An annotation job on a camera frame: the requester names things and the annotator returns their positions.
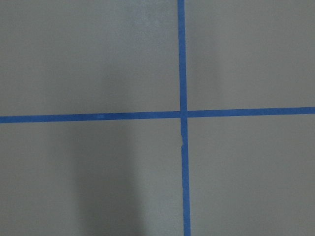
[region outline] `gray square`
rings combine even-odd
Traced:
[[[0,126],[1,236],[183,235],[178,119]]]
[[[189,120],[192,236],[315,235],[315,116]]]
[[[176,1],[0,1],[0,116],[179,110]]]
[[[312,107],[315,1],[187,0],[190,110]]]

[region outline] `blue line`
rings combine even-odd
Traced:
[[[179,49],[179,77],[180,77],[181,134],[182,134],[182,140],[183,140],[183,144],[182,144],[183,219],[184,219],[184,236],[190,236],[185,0],[177,1],[177,11],[178,11],[178,49]]]
[[[315,107],[188,111],[189,118],[315,114]]]
[[[161,119],[180,118],[180,112],[133,112],[133,113],[100,113],[72,115],[42,115],[42,116],[10,116],[0,117],[0,123],[30,123],[30,122],[61,122],[87,120],[118,120],[118,119]]]

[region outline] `blue grid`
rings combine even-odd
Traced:
[[[182,134],[182,140],[183,140],[182,184],[183,184],[184,235],[190,236],[188,118],[315,114],[315,107],[188,111],[187,109],[187,78],[186,78],[186,42],[185,42],[185,0],[178,0],[177,7],[178,7],[178,42],[179,42],[179,74],[180,74],[180,111],[40,115],[40,116],[2,116],[0,117],[0,123],[180,118],[181,119],[181,134]]]

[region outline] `gray floor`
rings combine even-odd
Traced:
[[[315,105],[313,0],[187,0],[189,110]],[[177,1],[0,2],[0,116],[178,111]],[[191,235],[315,235],[315,115],[189,118]],[[180,119],[0,125],[1,236],[182,236]]]

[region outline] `vertical blue line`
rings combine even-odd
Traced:
[[[180,106],[182,134],[182,184],[183,184],[183,218],[184,236],[190,236],[190,203],[189,203],[189,159],[188,159],[188,112],[187,112],[187,79],[186,79],[186,41],[185,41],[185,0],[177,1],[178,11],[178,48],[180,77]]]

